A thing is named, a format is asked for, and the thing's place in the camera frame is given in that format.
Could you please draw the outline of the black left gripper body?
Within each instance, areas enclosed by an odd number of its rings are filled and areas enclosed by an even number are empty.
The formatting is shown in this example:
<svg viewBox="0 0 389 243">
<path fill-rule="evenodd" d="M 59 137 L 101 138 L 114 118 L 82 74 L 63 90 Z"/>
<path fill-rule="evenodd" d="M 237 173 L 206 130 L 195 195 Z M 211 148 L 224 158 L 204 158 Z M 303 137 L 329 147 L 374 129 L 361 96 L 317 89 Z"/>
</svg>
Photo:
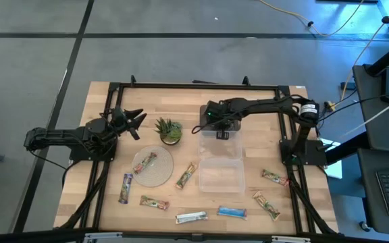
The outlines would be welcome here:
<svg viewBox="0 0 389 243">
<path fill-rule="evenodd" d="M 127 117 L 121 107 L 108 109 L 105 114 L 111 118 L 110 120 L 105 119 L 108 132 L 120 135 L 130 129 Z"/>
</svg>

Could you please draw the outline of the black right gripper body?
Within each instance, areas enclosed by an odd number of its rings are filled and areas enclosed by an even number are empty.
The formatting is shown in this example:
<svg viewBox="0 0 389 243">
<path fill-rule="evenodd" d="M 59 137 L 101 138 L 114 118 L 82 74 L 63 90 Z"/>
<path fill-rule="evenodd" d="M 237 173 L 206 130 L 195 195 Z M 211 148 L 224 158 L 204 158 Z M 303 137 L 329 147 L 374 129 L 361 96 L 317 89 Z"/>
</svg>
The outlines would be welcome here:
<svg viewBox="0 0 389 243">
<path fill-rule="evenodd" d="M 203 125 L 209 130 L 239 131 L 240 121 L 233 119 L 231 114 L 223 101 L 209 101 L 203 112 Z"/>
</svg>

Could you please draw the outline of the red green granola bar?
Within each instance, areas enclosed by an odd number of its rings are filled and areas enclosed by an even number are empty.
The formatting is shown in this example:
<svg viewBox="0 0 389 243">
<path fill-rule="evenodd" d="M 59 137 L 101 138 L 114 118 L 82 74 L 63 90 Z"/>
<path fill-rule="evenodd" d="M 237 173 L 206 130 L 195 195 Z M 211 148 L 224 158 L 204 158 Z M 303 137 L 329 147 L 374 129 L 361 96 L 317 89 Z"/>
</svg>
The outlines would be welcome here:
<svg viewBox="0 0 389 243">
<path fill-rule="evenodd" d="M 155 208 L 161 209 L 163 211 L 166 211 L 169 208 L 170 203 L 168 201 L 157 200 L 157 199 L 142 195 L 140 198 L 140 205 L 148 206 L 148 207 L 155 207 Z"/>
<path fill-rule="evenodd" d="M 145 168 L 146 166 L 154 161 L 155 159 L 157 158 L 157 154 L 154 153 L 154 152 L 151 152 L 148 156 L 146 156 L 140 163 L 136 164 L 133 168 L 133 172 L 135 174 L 139 174 L 141 173 Z"/>
<path fill-rule="evenodd" d="M 261 175 L 263 178 L 266 178 L 266 179 L 269 179 L 277 184 L 280 184 L 282 186 L 288 186 L 289 185 L 289 179 L 284 177 L 284 176 L 281 176 L 281 175 L 278 175 L 276 173 L 272 173 L 266 169 L 264 169 L 262 171 L 262 175 Z"/>
</svg>

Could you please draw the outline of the purple granola bar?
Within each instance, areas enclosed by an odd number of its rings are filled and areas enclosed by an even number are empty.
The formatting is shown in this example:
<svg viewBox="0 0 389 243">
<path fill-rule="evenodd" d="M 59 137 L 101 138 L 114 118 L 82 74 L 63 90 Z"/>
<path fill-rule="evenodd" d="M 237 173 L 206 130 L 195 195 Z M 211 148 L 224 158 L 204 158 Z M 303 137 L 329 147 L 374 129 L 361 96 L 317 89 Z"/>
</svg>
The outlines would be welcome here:
<svg viewBox="0 0 389 243">
<path fill-rule="evenodd" d="M 118 200 L 118 202 L 121 204 L 128 204 L 128 197 L 129 197 L 129 193 L 130 193 L 132 178 L 133 178 L 133 175 L 131 173 L 124 174 L 122 187 L 120 190 L 120 197 Z"/>
</svg>

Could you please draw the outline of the tan green granola bar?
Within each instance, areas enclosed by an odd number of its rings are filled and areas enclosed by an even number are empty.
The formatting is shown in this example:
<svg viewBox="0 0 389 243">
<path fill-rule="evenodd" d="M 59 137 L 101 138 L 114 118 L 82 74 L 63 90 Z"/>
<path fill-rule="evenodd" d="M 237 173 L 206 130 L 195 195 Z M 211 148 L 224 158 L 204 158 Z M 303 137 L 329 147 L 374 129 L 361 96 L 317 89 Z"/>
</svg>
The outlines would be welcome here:
<svg viewBox="0 0 389 243">
<path fill-rule="evenodd" d="M 274 206 L 264 197 L 264 195 L 262 195 L 260 191 L 253 195 L 253 199 L 255 199 L 257 203 L 269 213 L 273 221 L 278 220 L 280 212 L 274 208 Z"/>
<path fill-rule="evenodd" d="M 182 174 L 180 179 L 176 182 L 176 187 L 179 189 L 183 189 L 187 181 L 190 179 L 190 177 L 193 175 L 193 173 L 197 169 L 196 163 L 190 163 L 186 171 Z"/>
</svg>

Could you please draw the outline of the blue granola bar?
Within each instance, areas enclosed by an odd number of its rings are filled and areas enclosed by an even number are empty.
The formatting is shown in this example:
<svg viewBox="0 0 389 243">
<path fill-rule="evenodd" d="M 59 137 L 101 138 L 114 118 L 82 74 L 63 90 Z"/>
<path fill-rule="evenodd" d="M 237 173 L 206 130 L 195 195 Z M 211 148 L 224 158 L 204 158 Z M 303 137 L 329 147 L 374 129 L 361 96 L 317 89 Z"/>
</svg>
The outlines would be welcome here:
<svg viewBox="0 0 389 243">
<path fill-rule="evenodd" d="M 235 218 L 246 220 L 247 219 L 247 210 L 219 206 L 217 209 L 217 215 L 227 216 L 227 217 L 235 217 Z"/>
</svg>

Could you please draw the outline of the white granola bar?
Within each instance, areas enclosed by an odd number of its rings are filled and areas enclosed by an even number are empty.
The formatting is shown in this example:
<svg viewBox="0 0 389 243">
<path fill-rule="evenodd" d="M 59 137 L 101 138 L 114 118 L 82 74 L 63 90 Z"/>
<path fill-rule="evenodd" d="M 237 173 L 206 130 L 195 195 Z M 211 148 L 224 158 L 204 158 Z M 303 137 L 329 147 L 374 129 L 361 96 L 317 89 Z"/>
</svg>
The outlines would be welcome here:
<svg viewBox="0 0 389 243">
<path fill-rule="evenodd" d="M 176 224 L 188 223 L 199 220 L 208 220 L 208 216 L 205 211 L 176 215 Z"/>
</svg>

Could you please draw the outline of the clear plastic container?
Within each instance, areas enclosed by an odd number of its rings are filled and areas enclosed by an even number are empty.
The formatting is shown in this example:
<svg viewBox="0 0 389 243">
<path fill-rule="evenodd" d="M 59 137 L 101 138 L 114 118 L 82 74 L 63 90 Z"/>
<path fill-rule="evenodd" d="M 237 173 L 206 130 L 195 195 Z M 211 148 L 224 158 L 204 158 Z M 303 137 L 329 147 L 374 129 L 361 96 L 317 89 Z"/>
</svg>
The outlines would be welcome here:
<svg viewBox="0 0 389 243">
<path fill-rule="evenodd" d="M 240 159 L 212 158 L 199 163 L 199 189 L 208 193 L 243 193 L 244 163 Z"/>
<path fill-rule="evenodd" d="M 242 158 L 242 138 L 240 132 L 229 131 L 228 139 L 216 138 L 216 131 L 201 131 L 199 134 L 199 157 L 210 159 L 221 157 L 228 159 Z"/>
</svg>

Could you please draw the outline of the dark grey plastic container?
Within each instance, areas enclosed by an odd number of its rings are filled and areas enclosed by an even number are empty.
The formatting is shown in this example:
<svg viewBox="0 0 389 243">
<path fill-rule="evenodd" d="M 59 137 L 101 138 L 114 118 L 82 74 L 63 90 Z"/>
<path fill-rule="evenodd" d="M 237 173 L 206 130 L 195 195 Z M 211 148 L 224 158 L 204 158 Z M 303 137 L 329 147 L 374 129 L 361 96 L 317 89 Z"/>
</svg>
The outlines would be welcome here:
<svg viewBox="0 0 389 243">
<path fill-rule="evenodd" d="M 205 113 L 207 106 L 201 105 L 199 109 L 199 125 L 204 126 L 207 124 L 207 115 Z M 234 120 L 231 121 L 228 125 L 224 124 L 216 124 L 212 126 L 206 126 L 203 128 L 203 130 L 209 130 L 209 131 L 218 131 L 218 130 L 225 130 L 225 131 L 234 131 L 237 132 L 241 129 L 240 121 Z"/>
</svg>

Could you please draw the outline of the succulent plant in black pot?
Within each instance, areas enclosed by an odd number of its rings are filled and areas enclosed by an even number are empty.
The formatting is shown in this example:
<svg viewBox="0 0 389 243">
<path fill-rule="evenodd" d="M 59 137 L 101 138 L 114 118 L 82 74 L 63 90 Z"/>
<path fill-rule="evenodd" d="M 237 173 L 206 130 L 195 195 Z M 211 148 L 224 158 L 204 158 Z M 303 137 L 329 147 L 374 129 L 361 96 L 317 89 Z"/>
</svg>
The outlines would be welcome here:
<svg viewBox="0 0 389 243">
<path fill-rule="evenodd" d="M 176 145 L 182 138 L 182 124 L 180 122 L 160 117 L 156 120 L 155 127 L 160 140 L 166 145 Z"/>
</svg>

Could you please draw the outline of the round clear plate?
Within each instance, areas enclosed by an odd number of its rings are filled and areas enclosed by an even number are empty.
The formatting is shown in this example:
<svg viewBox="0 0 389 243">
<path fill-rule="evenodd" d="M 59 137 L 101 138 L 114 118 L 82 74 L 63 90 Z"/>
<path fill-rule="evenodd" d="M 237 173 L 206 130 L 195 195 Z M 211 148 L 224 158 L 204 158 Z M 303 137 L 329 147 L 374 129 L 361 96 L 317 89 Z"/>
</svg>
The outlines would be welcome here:
<svg viewBox="0 0 389 243">
<path fill-rule="evenodd" d="M 139 174 L 133 172 L 136 164 L 140 163 L 151 152 L 157 154 L 157 158 L 150 162 Z M 170 152 L 162 146 L 147 146 L 142 148 L 134 156 L 132 161 L 132 173 L 136 182 L 146 187 L 157 187 L 167 182 L 174 170 L 174 160 Z"/>
</svg>

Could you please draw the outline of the black side desk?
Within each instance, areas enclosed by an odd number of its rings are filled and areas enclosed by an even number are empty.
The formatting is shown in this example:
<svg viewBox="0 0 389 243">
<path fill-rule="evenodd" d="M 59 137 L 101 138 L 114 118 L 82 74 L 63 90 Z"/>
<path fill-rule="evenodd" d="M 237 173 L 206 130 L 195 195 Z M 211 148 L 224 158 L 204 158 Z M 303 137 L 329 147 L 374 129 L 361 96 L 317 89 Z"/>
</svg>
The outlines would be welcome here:
<svg viewBox="0 0 389 243">
<path fill-rule="evenodd" d="M 389 170 L 389 152 L 360 148 L 357 156 L 365 189 L 367 223 L 375 231 L 389 234 L 389 214 L 376 177 L 377 171 Z"/>
<path fill-rule="evenodd" d="M 389 104 L 380 99 L 382 79 L 370 76 L 362 65 L 353 67 L 353 75 L 369 145 L 375 150 L 389 151 Z"/>
</svg>

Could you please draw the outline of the black support beam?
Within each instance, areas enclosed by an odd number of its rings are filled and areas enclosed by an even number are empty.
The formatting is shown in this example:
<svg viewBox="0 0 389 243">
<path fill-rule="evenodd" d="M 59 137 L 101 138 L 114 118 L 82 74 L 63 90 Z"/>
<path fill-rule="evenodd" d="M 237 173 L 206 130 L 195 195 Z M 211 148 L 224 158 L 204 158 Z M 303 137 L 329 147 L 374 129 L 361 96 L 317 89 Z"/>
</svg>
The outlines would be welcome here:
<svg viewBox="0 0 389 243">
<path fill-rule="evenodd" d="M 389 52 L 387 52 L 387 54 L 379 58 L 374 64 L 368 65 L 365 71 L 370 76 L 376 76 L 382 73 L 388 66 L 389 66 Z"/>
</svg>

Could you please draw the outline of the black aluminium table frame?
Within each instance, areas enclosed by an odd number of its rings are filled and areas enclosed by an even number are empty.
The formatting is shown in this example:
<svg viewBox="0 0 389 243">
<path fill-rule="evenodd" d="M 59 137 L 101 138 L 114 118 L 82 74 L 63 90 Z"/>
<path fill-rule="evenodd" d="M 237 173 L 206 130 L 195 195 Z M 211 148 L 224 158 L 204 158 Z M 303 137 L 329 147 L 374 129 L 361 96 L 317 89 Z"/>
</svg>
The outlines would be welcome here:
<svg viewBox="0 0 389 243">
<path fill-rule="evenodd" d="M 208 193 L 199 189 L 198 169 L 183 189 L 176 187 L 179 177 L 190 163 L 199 163 L 199 135 L 192 128 L 199 121 L 199 109 L 208 101 L 220 101 L 233 97 L 246 99 L 270 99 L 270 90 L 255 89 L 253 86 L 225 86 L 213 88 L 199 84 L 152 84 L 136 83 L 127 86 L 113 96 L 113 103 L 124 109 L 143 109 L 147 117 L 142 123 L 135 140 L 123 134 L 118 142 L 115 159 L 111 162 L 104 191 L 99 218 L 99 229 L 113 232 L 218 234 L 235 238 L 238 234 L 250 236 L 293 235 L 296 233 L 294 208 L 289 187 L 281 186 L 261 176 L 264 169 L 285 174 L 281 160 L 279 141 L 280 121 L 277 114 L 251 115 L 242 122 L 242 161 L 244 163 L 245 191 L 243 193 Z M 154 188 L 133 182 L 129 202 L 118 202 L 123 177 L 132 169 L 132 161 L 141 149 L 160 145 L 155 131 L 158 118 L 169 118 L 183 126 L 181 141 L 169 146 L 174 160 L 174 170 L 169 180 Z M 262 195 L 280 212 L 273 221 L 253 195 Z M 142 195 L 170 203 L 166 211 L 140 205 Z M 217 215 L 219 206 L 246 209 L 247 219 Z M 208 220 L 176 224 L 176 215 L 205 211 Z"/>
</svg>

